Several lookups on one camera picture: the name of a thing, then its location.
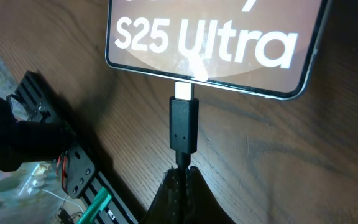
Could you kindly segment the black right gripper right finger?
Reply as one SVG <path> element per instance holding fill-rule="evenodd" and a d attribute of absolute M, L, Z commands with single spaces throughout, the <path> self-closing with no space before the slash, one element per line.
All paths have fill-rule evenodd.
<path fill-rule="evenodd" d="M 188 173 L 188 201 L 186 223 L 234 224 L 232 218 L 220 206 L 200 170 L 191 166 Z"/>

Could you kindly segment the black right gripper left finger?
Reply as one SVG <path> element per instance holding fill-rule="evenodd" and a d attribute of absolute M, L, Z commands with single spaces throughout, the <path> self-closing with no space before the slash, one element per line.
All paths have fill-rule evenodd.
<path fill-rule="evenodd" d="M 155 197 L 141 219 L 141 224 L 180 224 L 183 223 L 182 210 L 184 194 L 181 192 L 178 169 L 168 169 Z"/>

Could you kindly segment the Galaxy smartphone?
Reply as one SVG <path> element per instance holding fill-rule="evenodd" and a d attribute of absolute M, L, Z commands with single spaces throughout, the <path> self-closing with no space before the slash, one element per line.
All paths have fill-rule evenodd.
<path fill-rule="evenodd" d="M 109 0 L 116 69 L 289 100 L 305 89 L 331 2 Z"/>

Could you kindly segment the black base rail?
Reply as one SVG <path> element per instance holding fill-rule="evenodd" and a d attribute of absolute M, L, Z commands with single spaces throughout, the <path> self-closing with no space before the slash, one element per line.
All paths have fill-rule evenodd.
<path fill-rule="evenodd" d="M 69 196 L 89 207 L 97 193 L 105 188 L 111 200 L 97 214 L 95 223 L 138 223 L 143 209 L 115 173 L 112 159 L 103 151 L 90 125 L 81 120 L 39 73 L 27 71 L 15 93 L 32 121 L 60 123 L 74 135 L 74 141 L 65 151 L 65 190 Z"/>

